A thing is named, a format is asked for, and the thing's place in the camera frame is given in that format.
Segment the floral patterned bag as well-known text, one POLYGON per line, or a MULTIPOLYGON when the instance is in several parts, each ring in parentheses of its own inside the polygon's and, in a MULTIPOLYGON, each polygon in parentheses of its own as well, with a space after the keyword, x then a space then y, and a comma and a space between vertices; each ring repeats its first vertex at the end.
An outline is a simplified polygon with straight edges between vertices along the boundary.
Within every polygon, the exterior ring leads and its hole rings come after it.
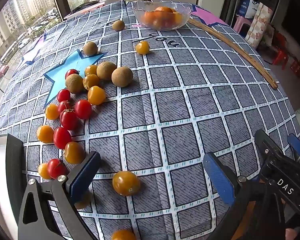
POLYGON ((245 41, 253 48, 257 48, 260 41, 262 40, 262 36, 266 31, 267 25, 270 23, 272 15, 272 9, 270 9, 263 3, 259 3, 257 12, 245 37, 245 41))

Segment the red tomato upper left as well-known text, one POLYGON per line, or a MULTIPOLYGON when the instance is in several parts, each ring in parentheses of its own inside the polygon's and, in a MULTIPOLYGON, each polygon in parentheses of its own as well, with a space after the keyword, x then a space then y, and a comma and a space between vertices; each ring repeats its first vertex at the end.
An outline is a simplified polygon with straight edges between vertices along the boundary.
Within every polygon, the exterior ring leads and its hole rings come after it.
POLYGON ((61 89, 57 94, 57 101, 59 103, 63 101, 70 101, 71 94, 67 89, 61 89))

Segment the brown longan rightmost cluster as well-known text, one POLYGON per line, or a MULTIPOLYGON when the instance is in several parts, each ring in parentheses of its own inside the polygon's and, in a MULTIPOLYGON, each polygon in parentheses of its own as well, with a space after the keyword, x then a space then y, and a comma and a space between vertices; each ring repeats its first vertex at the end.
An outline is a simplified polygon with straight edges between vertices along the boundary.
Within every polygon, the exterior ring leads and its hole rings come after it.
POLYGON ((133 72, 126 66, 116 68, 112 75, 111 81, 117 87, 126 87, 133 80, 133 72))

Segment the oranges in bowl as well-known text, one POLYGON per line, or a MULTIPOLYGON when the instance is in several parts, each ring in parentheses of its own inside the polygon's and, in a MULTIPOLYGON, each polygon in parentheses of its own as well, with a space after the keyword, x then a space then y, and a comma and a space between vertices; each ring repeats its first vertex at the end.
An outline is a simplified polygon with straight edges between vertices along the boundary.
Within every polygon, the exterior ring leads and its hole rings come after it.
POLYGON ((179 26, 183 16, 169 7, 157 7, 154 11, 147 11, 141 16, 141 23, 149 28, 172 29, 179 26))

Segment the yellow tomato left middle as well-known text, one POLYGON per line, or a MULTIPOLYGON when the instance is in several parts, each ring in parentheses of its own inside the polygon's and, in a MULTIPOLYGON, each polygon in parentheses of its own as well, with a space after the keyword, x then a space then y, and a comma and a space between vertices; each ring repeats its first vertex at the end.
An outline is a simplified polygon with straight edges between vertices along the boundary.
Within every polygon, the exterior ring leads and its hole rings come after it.
POLYGON ((58 106, 51 103, 45 109, 45 116, 48 120, 56 120, 59 118, 58 106))

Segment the red tomato with stem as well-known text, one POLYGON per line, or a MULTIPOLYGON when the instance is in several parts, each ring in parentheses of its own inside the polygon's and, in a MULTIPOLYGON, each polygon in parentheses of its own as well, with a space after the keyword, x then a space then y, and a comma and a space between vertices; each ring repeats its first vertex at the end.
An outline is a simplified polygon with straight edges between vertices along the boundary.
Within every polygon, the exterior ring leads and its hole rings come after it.
POLYGON ((78 125, 78 118, 74 109, 65 109, 60 114, 61 126, 69 131, 74 131, 78 125))

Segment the grey checked tablecloth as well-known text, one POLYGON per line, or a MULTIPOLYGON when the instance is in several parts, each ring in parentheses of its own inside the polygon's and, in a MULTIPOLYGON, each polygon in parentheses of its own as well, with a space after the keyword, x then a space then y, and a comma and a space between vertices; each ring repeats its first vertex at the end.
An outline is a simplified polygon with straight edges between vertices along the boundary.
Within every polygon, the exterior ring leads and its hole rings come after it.
POLYGON ((38 127, 57 129, 45 109, 57 103, 65 73, 110 61, 129 67, 132 83, 100 85, 106 100, 79 120, 73 141, 103 161, 81 216, 98 239, 133 230, 138 239, 207 239, 228 207, 204 171, 213 152, 239 176, 257 177, 261 162, 254 142, 264 130, 284 154, 293 157, 288 136, 300 138, 295 111, 282 87, 274 90, 227 44, 191 24, 170 31, 147 29, 136 21, 132 4, 117 1, 51 28, 23 58, 0 101, 0 134, 24 144, 23 179, 39 179, 38 166, 63 156, 40 142, 38 127), (122 31, 112 24, 122 20, 122 31), (150 52, 135 46, 147 41, 150 52), (97 54, 83 46, 95 42, 97 54), (140 180, 138 193, 122 196, 113 188, 119 171, 140 180))

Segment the red plastic stool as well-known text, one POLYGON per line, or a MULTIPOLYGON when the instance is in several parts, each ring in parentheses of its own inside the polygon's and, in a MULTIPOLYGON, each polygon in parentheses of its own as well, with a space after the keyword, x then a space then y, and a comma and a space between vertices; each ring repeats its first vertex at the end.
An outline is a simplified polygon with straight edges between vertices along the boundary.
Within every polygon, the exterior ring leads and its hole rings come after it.
POLYGON ((279 65, 281 64, 282 70, 285 69, 287 62, 288 62, 289 56, 285 49, 277 49, 277 54, 275 58, 273 59, 272 65, 279 65))

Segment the yellow tomato left edge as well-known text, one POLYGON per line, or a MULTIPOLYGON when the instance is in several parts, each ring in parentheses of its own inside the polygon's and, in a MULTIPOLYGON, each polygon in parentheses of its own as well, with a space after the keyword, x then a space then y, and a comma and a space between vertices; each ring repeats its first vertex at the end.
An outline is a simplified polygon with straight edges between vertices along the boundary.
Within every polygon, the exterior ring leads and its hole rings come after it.
POLYGON ((39 141, 49 144, 53 143, 54 130, 48 125, 38 127, 36 135, 39 141))

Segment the brown longan on star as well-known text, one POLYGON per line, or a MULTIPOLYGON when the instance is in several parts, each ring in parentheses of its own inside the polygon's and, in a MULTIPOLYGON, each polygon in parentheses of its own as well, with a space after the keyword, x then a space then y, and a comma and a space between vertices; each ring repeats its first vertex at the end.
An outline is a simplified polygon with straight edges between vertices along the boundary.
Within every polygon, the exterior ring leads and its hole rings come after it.
POLYGON ((83 46, 83 53, 87 56, 94 56, 97 54, 98 48, 95 42, 87 42, 83 46))

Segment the clear glass bowl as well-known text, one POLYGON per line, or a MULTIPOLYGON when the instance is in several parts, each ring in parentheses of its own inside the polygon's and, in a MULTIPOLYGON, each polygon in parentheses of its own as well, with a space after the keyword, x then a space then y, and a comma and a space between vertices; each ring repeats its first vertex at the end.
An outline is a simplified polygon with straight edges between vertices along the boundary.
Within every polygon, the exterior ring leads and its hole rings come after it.
POLYGON ((136 19, 144 27, 168 31, 181 28, 188 22, 192 5, 165 1, 134 1, 132 9, 136 19))

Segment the curved wooden stick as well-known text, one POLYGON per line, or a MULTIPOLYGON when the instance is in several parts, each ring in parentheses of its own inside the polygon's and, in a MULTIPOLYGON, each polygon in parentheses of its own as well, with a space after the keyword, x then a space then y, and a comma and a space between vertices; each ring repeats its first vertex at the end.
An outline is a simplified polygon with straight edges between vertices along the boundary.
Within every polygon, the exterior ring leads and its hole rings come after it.
POLYGON ((218 31, 208 27, 207 25, 198 22, 197 20, 194 20, 192 18, 189 18, 188 22, 206 32, 213 35, 214 37, 218 38, 219 40, 226 43, 229 47, 231 47, 235 52, 239 53, 241 57, 243 57, 245 60, 247 60, 267 81, 267 83, 270 84, 272 89, 278 89, 278 85, 276 81, 273 79, 273 77, 267 72, 267 70, 258 63, 254 58, 252 58, 245 50, 241 49, 238 45, 236 45, 234 42, 227 39, 224 35, 219 33, 218 31))

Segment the pink plastic stool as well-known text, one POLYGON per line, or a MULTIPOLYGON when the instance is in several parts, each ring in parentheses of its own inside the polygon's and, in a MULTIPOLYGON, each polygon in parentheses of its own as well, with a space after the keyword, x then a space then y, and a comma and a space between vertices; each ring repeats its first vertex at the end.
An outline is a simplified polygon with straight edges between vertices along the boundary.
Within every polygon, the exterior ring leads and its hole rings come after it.
POLYGON ((242 16, 237 16, 236 23, 234 25, 234 31, 237 32, 237 33, 240 33, 243 25, 245 25, 245 24, 250 26, 251 25, 251 20, 249 20, 247 18, 244 18, 242 16))

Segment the large yellow tomato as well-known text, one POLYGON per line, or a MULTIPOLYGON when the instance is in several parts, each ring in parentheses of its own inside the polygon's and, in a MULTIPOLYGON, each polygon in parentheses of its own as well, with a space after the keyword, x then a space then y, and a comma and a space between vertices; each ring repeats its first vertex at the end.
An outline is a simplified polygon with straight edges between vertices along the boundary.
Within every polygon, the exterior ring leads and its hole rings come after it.
POLYGON ((138 193, 141 183, 139 178, 130 171, 119 171, 112 179, 113 188, 119 195, 132 196, 138 193))

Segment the lone yellow tomato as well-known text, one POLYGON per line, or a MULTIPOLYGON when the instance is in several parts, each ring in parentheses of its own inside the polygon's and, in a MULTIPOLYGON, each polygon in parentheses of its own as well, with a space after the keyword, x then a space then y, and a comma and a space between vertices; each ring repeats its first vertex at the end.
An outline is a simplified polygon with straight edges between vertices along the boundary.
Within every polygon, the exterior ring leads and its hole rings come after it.
POLYGON ((140 55, 146 55, 150 52, 150 46, 147 41, 140 41, 136 46, 135 50, 140 55))

